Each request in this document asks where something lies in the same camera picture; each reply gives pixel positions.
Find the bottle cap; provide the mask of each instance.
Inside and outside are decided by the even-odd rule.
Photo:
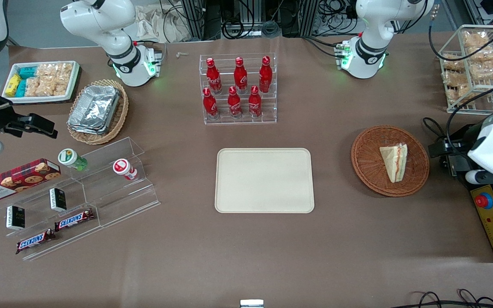
[[[65,148],[60,152],[60,154],[58,154],[58,162],[65,166],[73,165],[76,160],[77,152],[75,152],[71,148]]]
[[[128,160],[121,158],[113,163],[113,171],[119,175],[125,175],[131,169],[131,163]]]

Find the emergency stop button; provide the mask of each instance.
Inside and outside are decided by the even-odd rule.
[[[475,197],[475,204],[479,208],[491,209],[493,207],[492,196],[489,195],[487,192],[482,192],[480,195]]]

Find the red and white bottle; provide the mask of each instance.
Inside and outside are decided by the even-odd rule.
[[[222,93],[222,80],[220,78],[220,72],[214,65],[214,59],[207,59],[207,80],[209,81],[209,87],[211,91],[217,95]]]
[[[237,93],[245,94],[248,89],[247,82],[247,70],[243,66],[243,58],[235,58],[235,71],[233,72],[233,78],[235,78],[235,86],[237,87]]]
[[[123,175],[124,178],[131,181],[138,175],[136,170],[128,160],[121,158],[113,163],[113,171],[119,175]]]
[[[254,119],[262,115],[262,98],[258,94],[258,86],[250,88],[250,96],[248,98],[248,111]]]
[[[218,107],[216,106],[216,99],[211,94],[211,90],[209,88],[203,89],[203,106],[207,111],[207,117],[209,120],[213,121],[220,117],[220,113],[218,113]]]
[[[273,71],[270,67],[270,57],[267,55],[262,58],[262,67],[260,68],[260,92],[268,93],[270,91]]]
[[[241,98],[237,95],[235,86],[229,87],[229,96],[227,96],[227,104],[229,105],[229,113],[234,119],[239,119],[243,116],[241,110]]]

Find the brown table surface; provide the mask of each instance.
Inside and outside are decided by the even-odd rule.
[[[435,35],[442,44],[450,33]],[[278,122],[206,126],[200,54],[278,53]],[[175,57],[178,51],[190,53]],[[431,160],[415,195],[387,198],[356,177],[350,146],[365,128],[402,127],[427,146],[421,118],[445,123],[440,71],[426,35],[397,35],[385,66],[368,80],[301,39],[170,44],[161,77],[126,87],[131,107],[115,140],[130,136],[161,205],[24,262],[0,217],[0,307],[237,307],[262,298],[272,307],[412,304],[416,291],[458,300],[457,288],[493,297],[493,254],[468,192]],[[116,79],[98,47],[11,47],[10,61],[76,60],[80,88]],[[0,171],[62,148],[96,149],[66,130],[70,104],[16,107],[56,123],[56,140],[0,135]],[[458,115],[452,128],[481,117]],[[220,214],[214,209],[222,148],[307,148],[315,210],[309,214]]]

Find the red button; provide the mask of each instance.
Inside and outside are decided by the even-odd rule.
[[[479,208],[485,208],[488,206],[488,198],[484,195],[478,195],[477,197],[475,197],[475,204]]]

